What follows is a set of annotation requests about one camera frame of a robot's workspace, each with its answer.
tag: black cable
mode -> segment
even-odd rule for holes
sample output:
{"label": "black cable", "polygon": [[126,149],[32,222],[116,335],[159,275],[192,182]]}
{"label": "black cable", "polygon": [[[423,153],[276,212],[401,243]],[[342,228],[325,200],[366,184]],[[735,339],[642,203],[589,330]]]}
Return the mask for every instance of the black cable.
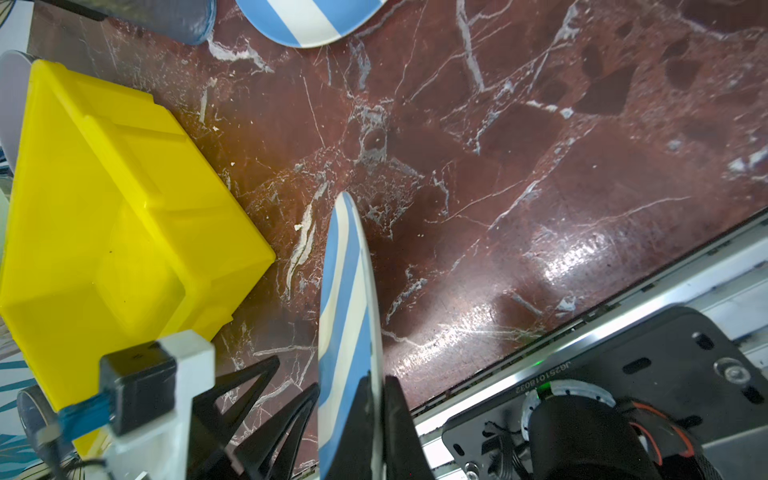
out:
{"label": "black cable", "polygon": [[514,432],[510,432],[509,430],[505,429],[504,427],[502,427],[500,425],[496,425],[496,422],[486,422],[485,426],[486,426],[486,428],[491,426],[492,429],[496,429],[495,433],[497,433],[497,434],[498,433],[502,433],[502,432],[507,432],[509,435],[520,435],[521,433],[523,433],[522,429],[515,430]]}
{"label": "black cable", "polygon": [[523,443],[515,447],[515,453],[522,455],[531,443],[528,440],[523,440]]}
{"label": "black cable", "polygon": [[[92,466],[92,465],[100,465],[101,467],[106,467],[107,463],[104,460],[100,459],[100,458],[91,458],[89,460],[75,459],[72,462],[69,462],[67,465],[65,465],[61,470],[65,474],[68,474],[69,472],[71,472],[72,470],[75,470],[77,468],[85,468],[85,467],[89,467],[89,466]],[[53,474],[53,472],[49,472],[49,473],[43,475],[42,477],[40,477],[39,480],[51,480],[52,474]]]}
{"label": "black cable", "polygon": [[525,468],[525,465],[523,465],[523,462],[521,462],[520,457],[518,456],[517,447],[514,447],[510,450],[512,454],[512,466],[515,467],[515,472],[517,472],[520,480],[533,480],[531,474],[528,473],[528,470]]}
{"label": "black cable", "polygon": [[11,16],[14,5],[16,5],[16,0],[8,0],[8,6],[3,8],[2,12],[0,12],[0,28],[5,25],[5,21]]}
{"label": "black cable", "polygon": [[45,462],[42,462],[42,463],[38,463],[37,465],[33,465],[33,466],[31,466],[31,467],[27,468],[26,470],[24,470],[24,471],[23,471],[23,472],[20,474],[20,475],[24,475],[25,473],[27,473],[27,475],[26,475],[26,476],[24,476],[24,477],[22,477],[22,476],[18,476],[18,477],[16,478],[16,480],[25,480],[26,478],[29,478],[29,477],[32,477],[32,476],[35,476],[35,475],[37,475],[38,473],[40,473],[40,470],[35,470],[34,472],[31,472],[31,473],[28,473],[28,472],[29,472],[30,470],[32,470],[33,468],[37,468],[37,467],[39,467],[40,465],[45,465],[46,467],[48,466],[48,465],[46,465],[46,464],[45,464]]}
{"label": "black cable", "polygon": [[51,469],[45,478],[52,477],[56,480],[67,480],[67,472],[64,470],[65,467],[61,465],[61,457],[58,454],[58,444],[56,440],[58,440],[58,437],[52,442],[38,443],[37,452],[38,455],[40,455],[40,459]]}

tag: red wire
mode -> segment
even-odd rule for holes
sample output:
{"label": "red wire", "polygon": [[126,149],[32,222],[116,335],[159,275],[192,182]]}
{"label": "red wire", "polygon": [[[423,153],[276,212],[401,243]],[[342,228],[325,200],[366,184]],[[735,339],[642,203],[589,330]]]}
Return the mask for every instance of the red wire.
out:
{"label": "red wire", "polygon": [[656,440],[654,440],[654,437],[651,436],[651,434],[642,425],[640,425],[639,423],[629,422],[629,424],[632,425],[633,427],[637,428],[641,432],[643,432],[643,435],[645,435],[645,437],[650,441],[650,444],[654,447],[654,450],[656,451],[656,455],[659,458],[658,464],[661,467],[661,462],[662,462],[662,460],[661,460],[661,450],[659,450],[659,445],[656,445]]}
{"label": "red wire", "polygon": [[[632,402],[632,405],[634,405],[634,407],[636,409],[647,410],[648,412],[655,413],[656,415],[660,416],[663,419],[669,420],[669,417],[667,417],[665,414],[659,412],[658,410],[656,410],[654,407],[652,407],[650,405],[645,405],[644,403],[639,403],[639,402]],[[696,451],[694,450],[694,446],[693,446],[693,444],[691,444],[690,440],[688,439],[688,436],[685,435],[683,433],[683,431],[680,430],[675,425],[670,425],[670,426],[675,431],[675,433],[677,433],[680,436],[680,438],[683,439],[683,443],[686,446],[686,451],[681,453],[680,456],[681,457],[685,457],[685,458],[689,458],[689,457],[692,457],[692,456],[696,455]]]}
{"label": "red wire", "polygon": [[686,450],[684,453],[681,453],[680,456],[689,458],[696,455],[696,451],[694,451],[694,446],[691,445],[690,440],[688,439],[688,435],[685,435],[682,430],[674,425],[672,425],[672,429],[680,436],[680,438],[683,439],[685,446],[688,448],[688,450]]}
{"label": "red wire", "polygon": [[654,407],[650,405],[645,405],[644,403],[638,403],[638,402],[632,402],[632,405],[634,405],[636,409],[647,410],[648,412],[655,413],[656,415],[660,416],[662,419],[669,419],[665,414],[659,412],[658,410],[656,410]]}

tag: black mounting plate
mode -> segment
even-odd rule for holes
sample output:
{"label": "black mounting plate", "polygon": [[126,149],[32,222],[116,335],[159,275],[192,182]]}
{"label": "black mounting plate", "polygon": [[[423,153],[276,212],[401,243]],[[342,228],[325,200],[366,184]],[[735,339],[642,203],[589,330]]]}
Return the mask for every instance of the black mounting plate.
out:
{"label": "black mounting plate", "polygon": [[[748,389],[715,371],[723,357],[750,371]],[[486,422],[518,431],[525,393],[553,379],[594,383],[615,399],[642,400],[683,423],[700,444],[768,425],[768,380],[705,315],[674,306],[451,417],[442,441],[456,463],[473,462],[479,478],[491,480],[490,454],[481,452]]]}

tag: printed serial number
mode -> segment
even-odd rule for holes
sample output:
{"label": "printed serial number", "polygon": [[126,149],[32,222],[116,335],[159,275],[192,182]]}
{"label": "printed serial number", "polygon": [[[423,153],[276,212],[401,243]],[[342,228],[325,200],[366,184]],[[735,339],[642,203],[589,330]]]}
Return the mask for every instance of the printed serial number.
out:
{"label": "printed serial number", "polygon": [[570,366],[571,366],[571,362],[562,363],[562,364],[554,367],[552,370],[549,370],[548,372],[544,372],[541,375],[536,376],[536,377],[528,380],[526,383],[521,383],[520,385],[515,387],[515,393],[527,392],[528,390],[533,389],[536,386],[538,386],[538,384],[544,383],[547,380],[549,380],[550,378],[552,378],[553,376],[555,376],[555,375],[557,375],[559,373],[564,372]]}

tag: striped plate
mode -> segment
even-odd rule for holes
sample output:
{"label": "striped plate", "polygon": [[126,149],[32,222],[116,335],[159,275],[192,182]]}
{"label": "striped plate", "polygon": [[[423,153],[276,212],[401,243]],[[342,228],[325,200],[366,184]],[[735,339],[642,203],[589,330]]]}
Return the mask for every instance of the striped plate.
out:
{"label": "striped plate", "polygon": [[352,33],[386,0],[237,0],[248,21],[270,40],[312,48]]}
{"label": "striped plate", "polygon": [[336,456],[359,381],[369,372],[374,403],[371,469],[381,472],[383,373],[379,302],[366,236],[347,192],[336,198],[328,229],[318,343],[320,478],[326,477]]}

